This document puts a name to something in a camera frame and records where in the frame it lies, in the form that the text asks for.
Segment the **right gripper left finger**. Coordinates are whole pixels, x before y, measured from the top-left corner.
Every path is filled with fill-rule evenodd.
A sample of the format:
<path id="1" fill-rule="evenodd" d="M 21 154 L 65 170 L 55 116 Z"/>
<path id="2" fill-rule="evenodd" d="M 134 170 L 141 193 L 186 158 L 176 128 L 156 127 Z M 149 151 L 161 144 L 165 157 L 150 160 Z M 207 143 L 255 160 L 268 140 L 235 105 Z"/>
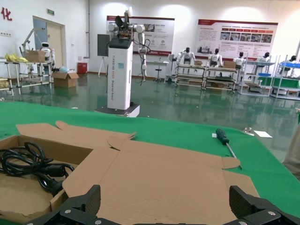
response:
<path id="1" fill-rule="evenodd" d="M 91 225 L 101 204 L 101 189 L 93 185 L 84 195 L 68 198 L 58 209 L 25 222 L 26 225 Z"/>

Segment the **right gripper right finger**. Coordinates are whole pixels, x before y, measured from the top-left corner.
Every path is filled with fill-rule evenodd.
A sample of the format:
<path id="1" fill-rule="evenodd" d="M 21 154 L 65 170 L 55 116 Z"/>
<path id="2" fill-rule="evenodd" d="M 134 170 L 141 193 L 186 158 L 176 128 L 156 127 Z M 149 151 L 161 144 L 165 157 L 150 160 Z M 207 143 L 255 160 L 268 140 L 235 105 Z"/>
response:
<path id="1" fill-rule="evenodd" d="M 299 225 L 300 219 L 283 212 L 270 201 L 245 193 L 238 186 L 229 188 L 229 205 L 236 220 L 230 225 Z"/>

